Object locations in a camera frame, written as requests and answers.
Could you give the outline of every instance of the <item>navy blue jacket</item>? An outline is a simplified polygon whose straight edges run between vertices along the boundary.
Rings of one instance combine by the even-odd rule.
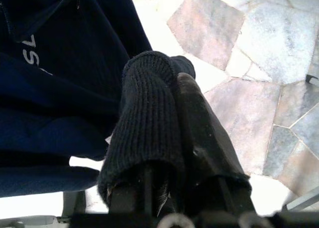
[[[0,197],[95,184],[47,179],[72,169],[70,156],[104,158],[124,65],[146,50],[132,0],[0,0]],[[13,179],[18,167],[30,172]],[[38,188],[25,185],[36,179]]]

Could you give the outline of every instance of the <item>stone tile floor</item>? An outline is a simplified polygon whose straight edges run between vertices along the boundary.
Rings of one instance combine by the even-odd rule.
[[[259,214],[319,186],[319,80],[305,82],[307,74],[319,77],[319,0],[133,1],[153,49],[194,64],[197,83],[251,175]],[[87,195],[88,212],[107,212],[96,187]],[[19,197],[16,206],[2,199],[7,209],[0,218],[58,216],[61,197]],[[33,199],[38,210],[17,212],[22,199]]]

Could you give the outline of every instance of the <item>paved ground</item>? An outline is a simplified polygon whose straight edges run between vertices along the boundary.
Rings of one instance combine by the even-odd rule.
[[[307,74],[319,77],[319,0],[133,1],[153,49],[193,62],[197,83],[252,177],[259,214],[319,186],[319,80],[305,82]],[[96,187],[87,194],[88,211],[107,212]],[[2,199],[2,216],[58,216],[61,197]],[[30,199],[32,207],[17,212]]]

